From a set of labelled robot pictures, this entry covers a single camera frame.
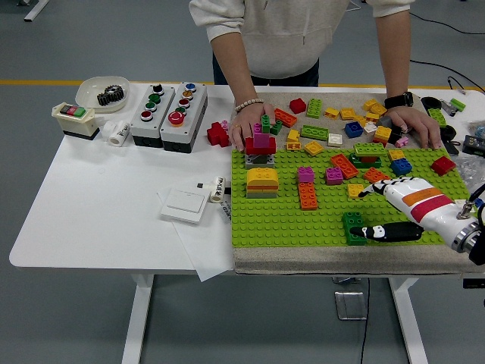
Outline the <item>person's right hand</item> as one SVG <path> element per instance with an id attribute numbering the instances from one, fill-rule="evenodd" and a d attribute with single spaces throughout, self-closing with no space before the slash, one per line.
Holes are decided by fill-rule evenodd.
<path id="1" fill-rule="evenodd" d="M 253 128 L 261 121 L 261 117 L 267 115 L 270 124 L 275 123 L 274 107 L 262 99 L 250 99 L 235 109 L 236 116 L 230 126 L 228 136 L 230 142 L 239 152 L 245 150 L 246 138 L 253 136 Z"/>

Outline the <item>person's left hand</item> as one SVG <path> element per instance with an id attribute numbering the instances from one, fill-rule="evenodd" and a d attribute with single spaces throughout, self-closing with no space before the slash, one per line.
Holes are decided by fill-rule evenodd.
<path id="1" fill-rule="evenodd" d="M 398 106 L 389 109 L 386 116 L 389 116 L 393 124 L 402 130 L 412 129 L 417 134 L 422 148 L 442 147 L 438 122 L 422 111 L 408 106 Z"/>

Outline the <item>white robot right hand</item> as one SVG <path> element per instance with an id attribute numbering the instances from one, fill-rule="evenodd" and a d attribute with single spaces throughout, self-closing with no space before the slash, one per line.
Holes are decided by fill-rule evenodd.
<path id="1" fill-rule="evenodd" d="M 460 218 L 460 206 L 423 178 L 380 180 L 364 188 L 359 196 L 365 197 L 371 193 L 384 196 L 408 220 L 371 227 L 351 227 L 351 234 L 378 242 L 394 243 L 419 240 L 424 231 L 433 231 L 449 247 L 460 250 L 464 239 L 478 229 L 478 220 L 474 216 Z"/>

